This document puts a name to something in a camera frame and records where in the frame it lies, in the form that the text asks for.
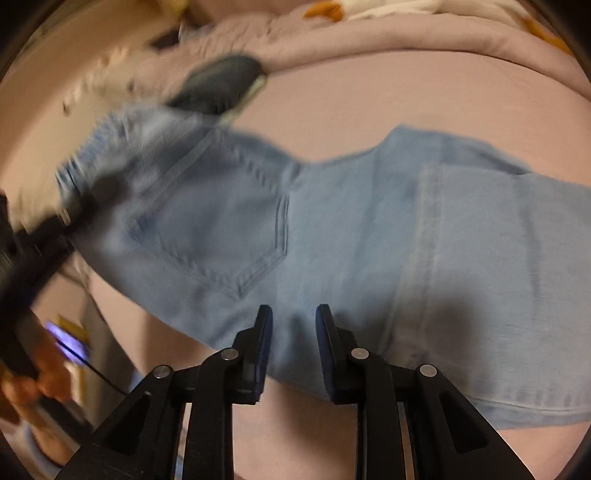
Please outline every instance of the metal rivet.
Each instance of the metal rivet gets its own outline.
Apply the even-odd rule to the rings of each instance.
[[[224,360],[234,360],[238,358],[238,350],[235,348],[226,348],[222,350],[222,358]]]
[[[357,360],[365,360],[369,357],[369,352],[365,348],[353,348],[351,350],[351,356]]]
[[[437,368],[432,365],[422,365],[418,371],[420,371],[425,377],[435,377],[435,375],[437,375]]]
[[[154,376],[156,378],[166,378],[170,375],[171,368],[166,365],[160,365],[159,367],[154,368]]]

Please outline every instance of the black cable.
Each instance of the black cable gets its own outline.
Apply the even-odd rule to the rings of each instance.
[[[121,395],[123,395],[124,397],[127,396],[127,393],[124,392],[122,389],[120,389],[117,385],[115,385],[111,380],[109,380],[108,378],[106,378],[102,373],[100,373],[95,367],[93,367],[90,363],[88,363],[87,360],[85,360],[84,358],[82,358],[80,355],[78,355],[78,353],[76,353],[74,350],[72,350],[70,347],[68,347],[65,343],[59,341],[56,338],[56,342],[58,345],[60,345],[62,348],[65,348],[66,350],[68,350],[72,355],[74,355],[78,360],[80,360],[83,364],[85,364],[88,368],[90,368],[95,374],[97,374],[108,386],[110,386],[113,390],[115,390],[117,393],[120,393]]]

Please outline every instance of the pink bedding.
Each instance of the pink bedding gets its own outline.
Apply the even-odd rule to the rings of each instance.
[[[235,17],[210,34],[190,40],[139,65],[136,89],[146,95],[176,93],[189,73],[230,52],[258,59],[267,73],[380,51],[471,52],[510,61],[550,77],[591,99],[591,85],[576,60],[533,35],[475,17],[393,15],[327,25],[302,20],[298,11],[273,19]]]

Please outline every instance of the white fabric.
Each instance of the white fabric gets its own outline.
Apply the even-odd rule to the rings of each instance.
[[[449,13],[495,20],[526,30],[527,10],[516,0],[340,0],[346,20],[393,14]]]

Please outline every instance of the finger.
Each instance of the finger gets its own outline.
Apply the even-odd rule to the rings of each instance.
[[[55,398],[62,403],[72,400],[72,379],[63,365],[59,369],[41,372],[37,386],[46,397]]]
[[[40,393],[33,380],[23,377],[7,378],[2,382],[2,391],[22,419],[38,429],[47,428],[47,424],[34,408]]]
[[[44,332],[43,341],[37,346],[34,357],[39,370],[37,385],[41,392],[61,402],[70,401],[72,379],[65,366],[66,357],[48,332]]]
[[[43,339],[35,348],[33,357],[40,372],[50,372],[62,368],[66,362],[66,357],[47,331],[43,332]]]
[[[7,378],[2,382],[2,390],[15,407],[36,402],[41,394],[35,381],[28,377]]]

